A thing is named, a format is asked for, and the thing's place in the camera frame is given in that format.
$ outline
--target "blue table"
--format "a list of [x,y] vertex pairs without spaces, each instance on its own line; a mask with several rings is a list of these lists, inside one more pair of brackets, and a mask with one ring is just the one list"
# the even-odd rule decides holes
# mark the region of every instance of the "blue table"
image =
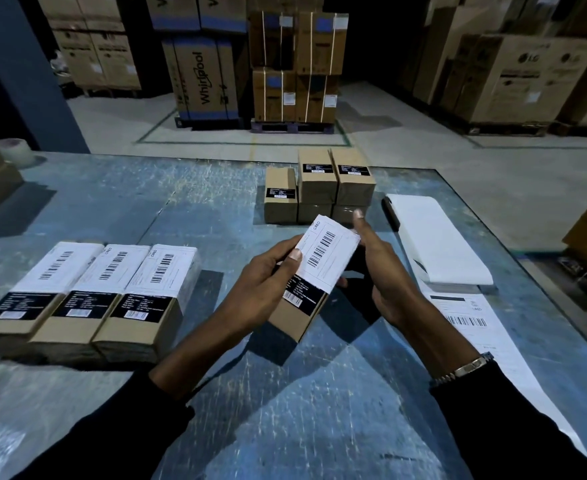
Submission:
[[[207,318],[252,256],[304,230],[264,224],[266,164],[47,158],[23,172],[27,183],[0,208],[0,298],[63,239],[196,246],[204,271],[179,339]],[[384,193],[440,202],[494,276],[491,305],[587,448],[585,340],[435,171],[376,168],[374,176],[368,218],[399,253],[380,206]],[[415,354],[339,292],[297,347],[269,329],[243,346],[194,398],[196,416],[154,478],[469,478]],[[8,445],[0,478],[128,377],[0,362],[0,444]]]

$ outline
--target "barcode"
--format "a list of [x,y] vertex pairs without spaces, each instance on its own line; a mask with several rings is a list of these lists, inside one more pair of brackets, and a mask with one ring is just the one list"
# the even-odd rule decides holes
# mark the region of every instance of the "barcode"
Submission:
[[295,306],[299,307],[302,304],[301,298],[298,298],[296,295],[289,291],[284,292],[284,299],[287,300],[289,303],[294,304]]
[[134,312],[133,310],[129,310],[127,313],[124,314],[125,318],[133,318],[136,320],[145,320],[147,318],[148,313],[145,312]]
[[67,312],[68,317],[88,317],[91,314],[91,309],[81,310],[79,308],[72,308]]
[[324,237],[320,240],[318,247],[316,247],[316,249],[313,251],[313,254],[309,258],[308,263],[310,265],[317,267],[320,264],[322,256],[325,255],[335,237],[336,235],[330,233],[329,231],[325,233]]
[[446,318],[454,325],[487,326],[484,318],[461,317],[457,315],[447,315]]
[[156,268],[156,272],[153,273],[151,277],[152,283],[160,283],[162,282],[162,278],[165,277],[165,273],[167,272],[171,261],[173,261],[174,255],[173,254],[165,254],[164,257],[160,261],[160,265]]
[[50,277],[52,277],[56,271],[59,270],[60,266],[62,266],[62,263],[64,263],[67,259],[69,259],[69,257],[71,257],[71,255],[73,254],[73,251],[65,251],[63,252],[50,266],[49,268],[40,275],[40,277],[38,278],[39,280],[48,280],[50,279]]
[[115,258],[113,258],[113,260],[111,261],[111,264],[109,264],[109,266],[105,268],[105,270],[102,272],[98,279],[108,280],[109,278],[111,278],[111,275],[116,270],[118,265],[122,262],[122,260],[125,258],[125,256],[127,256],[127,254],[129,254],[129,251],[120,251],[118,254],[116,254]]
[[0,314],[0,319],[6,320],[20,320],[20,318],[25,316],[26,312],[2,312]]

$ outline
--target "silver bracelet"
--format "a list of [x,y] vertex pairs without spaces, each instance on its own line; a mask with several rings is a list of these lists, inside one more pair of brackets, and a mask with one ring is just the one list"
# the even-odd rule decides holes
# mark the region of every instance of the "silver bracelet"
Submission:
[[438,377],[438,379],[432,379],[429,382],[429,387],[440,386],[441,384],[445,384],[447,382],[461,378],[462,376],[466,376],[470,372],[477,371],[483,365],[486,365],[489,362],[493,362],[493,360],[494,357],[491,355],[491,352],[484,352],[484,354],[481,354],[480,357],[475,359],[473,362],[463,365],[461,368],[456,369],[455,371],[450,372],[445,376]]

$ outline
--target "fingernail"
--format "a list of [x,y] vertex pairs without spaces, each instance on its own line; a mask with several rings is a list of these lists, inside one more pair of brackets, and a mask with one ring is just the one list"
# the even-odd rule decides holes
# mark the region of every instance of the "fingernail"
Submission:
[[302,259],[302,251],[296,248],[289,253],[289,257],[294,261],[299,261]]

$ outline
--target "worktable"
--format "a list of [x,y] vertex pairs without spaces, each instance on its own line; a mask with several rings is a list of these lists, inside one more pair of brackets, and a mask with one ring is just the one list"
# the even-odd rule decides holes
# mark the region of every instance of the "worktable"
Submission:
[[[195,246],[204,271],[178,340],[207,318],[251,257],[304,231],[264,224],[266,167],[48,153],[0,208],[0,298],[61,240]],[[585,340],[437,172],[373,175],[369,222],[403,259],[380,205],[384,193],[440,202],[493,274],[490,304],[587,448]],[[265,329],[225,359],[231,363],[192,400],[196,416],[154,478],[470,478],[416,355],[337,290],[297,347]],[[0,362],[0,479],[129,375]]]

